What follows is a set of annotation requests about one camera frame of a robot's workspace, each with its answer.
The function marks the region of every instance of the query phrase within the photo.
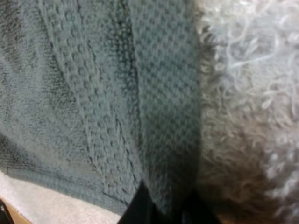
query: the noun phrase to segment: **white fleece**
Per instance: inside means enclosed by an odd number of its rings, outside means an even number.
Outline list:
[[[199,189],[214,203],[298,223],[299,0],[196,1]]]

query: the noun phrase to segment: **gray towel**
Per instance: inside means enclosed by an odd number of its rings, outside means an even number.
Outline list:
[[[188,0],[0,1],[0,169],[122,214],[178,209],[199,162]]]

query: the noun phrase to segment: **fluffy white fabric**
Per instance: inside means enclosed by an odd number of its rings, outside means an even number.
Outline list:
[[[32,224],[115,224],[120,216],[0,172],[0,198]]]
[[[203,60],[199,189],[299,221],[299,0],[196,0]]]

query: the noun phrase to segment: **textured towel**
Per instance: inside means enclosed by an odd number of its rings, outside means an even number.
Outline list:
[[[199,161],[185,0],[0,2],[0,167],[122,214],[144,178],[171,215]]]

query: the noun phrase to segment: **wooden surface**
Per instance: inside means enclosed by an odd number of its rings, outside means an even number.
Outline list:
[[[27,219],[25,219],[21,214],[19,214],[10,204],[3,200],[3,198],[1,198],[1,200],[6,205],[8,212],[15,224],[31,224]]]

